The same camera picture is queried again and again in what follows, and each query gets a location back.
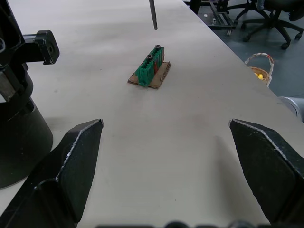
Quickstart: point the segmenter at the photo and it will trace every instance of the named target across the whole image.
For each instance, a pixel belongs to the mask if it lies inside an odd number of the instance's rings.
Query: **basket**
[[[269,63],[270,63],[270,70],[269,70],[269,73],[267,73],[265,70],[263,69],[260,69],[260,68],[257,68],[257,67],[253,67],[253,66],[249,66],[249,68],[253,71],[253,73],[256,73],[256,74],[262,74],[263,75],[263,78],[261,78],[260,80],[264,81],[266,83],[266,86],[269,87],[269,84],[272,80],[272,72],[274,70],[274,60],[271,58],[270,55],[266,54],[266,53],[256,53],[256,54],[253,54],[249,59],[247,59],[245,61],[245,64],[247,65],[249,63],[249,61],[254,58],[254,57],[257,57],[257,56],[265,56],[269,59]]]

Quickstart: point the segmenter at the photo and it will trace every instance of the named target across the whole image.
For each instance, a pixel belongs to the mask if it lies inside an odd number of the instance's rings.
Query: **cardboard base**
[[[170,67],[170,62],[163,62],[157,73],[154,75],[154,78],[152,79],[149,87],[158,89],[166,78]],[[135,73],[132,74],[132,76],[128,79],[128,83],[138,85],[138,77],[135,75]]]

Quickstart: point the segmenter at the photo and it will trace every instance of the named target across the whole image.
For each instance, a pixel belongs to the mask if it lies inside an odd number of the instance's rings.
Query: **office chair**
[[[248,11],[250,11],[250,10],[254,10],[254,11],[258,12],[264,18],[269,18],[269,16],[263,10],[257,10],[256,3],[257,3],[257,0],[251,0],[251,1],[247,0],[247,2],[244,3],[244,4],[239,4],[239,5],[234,5],[234,6],[227,7],[227,10],[244,8],[244,10],[238,14],[237,18],[234,20],[233,23],[235,25],[237,25],[238,24],[238,19],[240,17],[242,17],[245,13],[248,13]]]
[[[286,43],[281,46],[283,50],[286,50],[291,42],[290,36],[284,27],[294,29],[299,32],[295,36],[295,39],[300,39],[302,37],[302,33],[304,31],[303,28],[287,21],[280,20],[279,16],[281,12],[284,11],[289,12],[290,21],[299,20],[304,16],[304,0],[265,0],[264,7],[268,10],[275,10],[275,14],[270,14],[269,18],[245,20],[241,26],[241,29],[245,29],[246,24],[249,23],[262,23],[262,25],[247,34],[247,36],[243,39],[244,42],[248,42],[253,34],[263,29],[273,27],[275,27],[286,40]]]

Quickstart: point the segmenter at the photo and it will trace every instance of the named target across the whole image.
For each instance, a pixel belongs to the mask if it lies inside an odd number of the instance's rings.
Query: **green connector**
[[[164,47],[156,45],[153,51],[147,55],[147,58],[135,71],[135,75],[138,77],[138,84],[143,87],[148,87],[152,81],[154,75],[161,67],[164,61]]]

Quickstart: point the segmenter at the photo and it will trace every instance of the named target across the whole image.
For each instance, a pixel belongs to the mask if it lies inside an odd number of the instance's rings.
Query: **table surface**
[[[23,34],[49,29],[60,48],[55,65],[28,71],[54,146],[73,126],[104,120],[79,228],[267,222],[228,122],[270,127],[302,155],[304,126],[182,1],[155,0],[158,31],[148,0],[9,2]],[[160,89],[128,84],[156,44],[172,62]],[[21,184],[0,190],[1,213]]]

